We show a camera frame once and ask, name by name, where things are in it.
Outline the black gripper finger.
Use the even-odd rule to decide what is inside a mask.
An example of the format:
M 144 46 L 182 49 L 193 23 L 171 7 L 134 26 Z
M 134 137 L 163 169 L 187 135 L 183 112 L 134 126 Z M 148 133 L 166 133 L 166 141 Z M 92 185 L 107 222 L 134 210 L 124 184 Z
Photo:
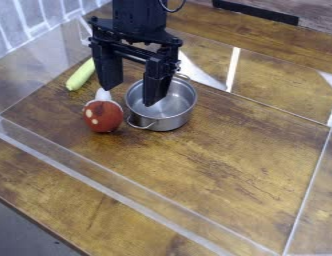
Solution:
M 92 60 L 100 87 L 108 91 L 123 82 L 122 57 L 114 50 L 91 43 Z
M 152 106 L 162 100 L 168 91 L 174 70 L 162 59 L 148 59 L 143 74 L 143 104 Z

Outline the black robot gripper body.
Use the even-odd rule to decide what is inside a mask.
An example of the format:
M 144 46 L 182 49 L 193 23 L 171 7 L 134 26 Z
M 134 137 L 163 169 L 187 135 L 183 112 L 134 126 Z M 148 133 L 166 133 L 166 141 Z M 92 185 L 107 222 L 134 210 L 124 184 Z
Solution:
M 175 13 L 167 0 L 112 0 L 112 17 L 92 16 L 88 38 L 96 68 L 122 65 L 123 58 L 155 61 L 163 69 L 177 69 L 182 40 L 166 31 L 167 15 Z

